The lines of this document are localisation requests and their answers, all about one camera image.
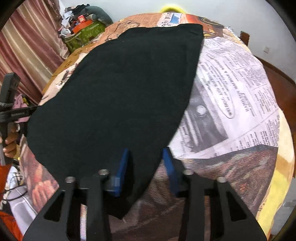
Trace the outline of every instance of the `yellow object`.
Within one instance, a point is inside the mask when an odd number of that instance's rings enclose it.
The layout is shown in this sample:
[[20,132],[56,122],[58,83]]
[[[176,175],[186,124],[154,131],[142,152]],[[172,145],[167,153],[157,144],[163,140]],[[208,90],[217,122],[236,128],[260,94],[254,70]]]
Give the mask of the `yellow object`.
[[160,12],[178,12],[178,13],[185,13],[183,9],[177,6],[164,6]]
[[25,97],[23,97],[22,100],[23,100],[23,102],[24,102],[25,104],[29,105],[29,103],[28,103],[28,101],[27,101],[27,99],[26,99]]
[[20,146],[19,145],[17,145],[17,152],[13,158],[20,160]]
[[256,215],[256,219],[265,235],[268,235],[272,227],[273,218],[287,195],[295,163],[292,135],[281,109],[279,109],[279,116],[280,131],[276,167],[264,198],[265,201],[262,202]]

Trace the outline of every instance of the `newspaper page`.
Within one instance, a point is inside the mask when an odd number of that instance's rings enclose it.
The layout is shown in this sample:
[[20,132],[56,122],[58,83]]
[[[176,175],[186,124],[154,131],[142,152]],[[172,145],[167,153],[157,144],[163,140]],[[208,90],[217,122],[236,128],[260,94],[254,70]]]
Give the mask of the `newspaper page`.
[[279,113],[259,60],[230,38],[205,39],[190,103],[170,142],[179,159],[277,147]]
[[178,12],[166,12],[164,13],[157,23],[158,27],[172,27],[177,26],[182,22],[184,14]]

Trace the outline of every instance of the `green bag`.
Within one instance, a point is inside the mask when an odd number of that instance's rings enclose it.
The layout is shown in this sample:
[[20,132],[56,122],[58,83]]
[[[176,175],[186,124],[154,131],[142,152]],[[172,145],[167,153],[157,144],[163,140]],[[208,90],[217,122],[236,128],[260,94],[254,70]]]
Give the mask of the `green bag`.
[[65,38],[65,44],[67,45],[70,53],[73,53],[76,49],[81,48],[90,43],[100,33],[105,31],[105,25],[99,21],[95,21],[87,27],[80,30],[74,36]]

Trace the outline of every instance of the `pile of clothes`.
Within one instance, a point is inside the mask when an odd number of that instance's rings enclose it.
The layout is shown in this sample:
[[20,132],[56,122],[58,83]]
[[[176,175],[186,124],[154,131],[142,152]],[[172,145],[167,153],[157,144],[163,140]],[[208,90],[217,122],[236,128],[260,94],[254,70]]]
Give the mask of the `pile of clothes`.
[[102,22],[106,27],[113,23],[109,15],[100,7],[90,6],[89,4],[67,7],[62,16],[62,26],[58,30],[58,34],[63,38],[71,37],[76,33],[75,27],[77,25],[96,20]]

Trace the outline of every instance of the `wall socket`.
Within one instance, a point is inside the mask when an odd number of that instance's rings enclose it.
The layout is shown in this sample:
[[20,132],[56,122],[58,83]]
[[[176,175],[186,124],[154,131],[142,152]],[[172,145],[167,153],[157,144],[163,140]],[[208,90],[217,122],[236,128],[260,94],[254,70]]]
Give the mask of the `wall socket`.
[[264,46],[264,47],[263,47],[263,51],[264,51],[265,53],[268,53],[268,52],[269,52],[269,47]]

